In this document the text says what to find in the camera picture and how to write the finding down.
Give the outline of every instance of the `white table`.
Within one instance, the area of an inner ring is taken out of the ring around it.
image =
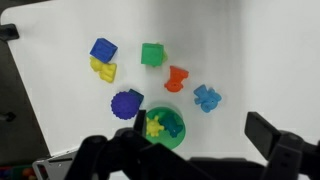
[[[52,155],[93,134],[111,138],[133,120],[117,119],[110,100],[133,88],[142,108],[168,105],[183,115],[187,134],[175,149],[191,156],[261,161],[245,137],[247,111],[315,143],[320,137],[320,12],[317,0],[56,0],[7,9],[20,39],[13,57]],[[115,82],[89,66],[96,38],[115,43]],[[141,44],[160,42],[169,60],[140,64]],[[189,70],[185,88],[169,93],[169,66]],[[223,100],[209,114],[192,91],[213,87]]]

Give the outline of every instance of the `green toy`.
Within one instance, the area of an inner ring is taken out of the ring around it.
[[[160,125],[164,126],[164,130],[158,131],[159,136],[146,134],[147,140],[152,143],[161,143],[169,149],[174,149],[181,144],[186,135],[186,128],[183,119],[174,110],[167,107],[157,107],[147,112],[147,119],[149,119],[149,123],[151,119],[157,119]]]
[[[167,53],[164,52],[164,47],[161,44],[142,44],[141,64],[150,66],[161,66],[163,61],[168,59]]]

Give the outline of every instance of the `green bowl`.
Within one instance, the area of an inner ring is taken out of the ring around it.
[[[155,116],[159,116],[159,122],[161,124],[161,120],[170,114],[174,115],[174,119],[176,120],[177,125],[182,125],[182,127],[183,127],[182,131],[177,135],[177,137],[173,138],[173,137],[171,137],[168,130],[163,130],[163,131],[159,132],[158,137],[151,137],[150,135],[146,135],[146,138],[151,143],[154,143],[154,144],[161,143],[169,149],[174,149],[177,146],[179,146],[179,144],[181,144],[181,142],[183,141],[183,139],[186,135],[186,127],[184,125],[184,122],[183,122],[183,119],[181,118],[181,116],[170,108],[157,107],[157,108],[154,108],[154,109],[151,109],[150,111],[148,111],[147,117],[149,119],[154,119]]]

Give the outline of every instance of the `yellow toy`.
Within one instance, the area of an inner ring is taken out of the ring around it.
[[[90,57],[90,60],[91,60],[90,65],[92,69],[95,72],[99,72],[100,78],[109,83],[112,83],[117,72],[117,65],[104,64],[93,56]]]
[[[159,124],[159,116],[155,116],[154,119],[147,118],[147,135],[151,137],[158,137],[159,131],[164,130],[164,126]]]

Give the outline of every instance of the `green cube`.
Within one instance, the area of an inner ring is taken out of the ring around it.
[[[161,44],[142,44],[141,64],[161,66],[164,57],[164,48]]]

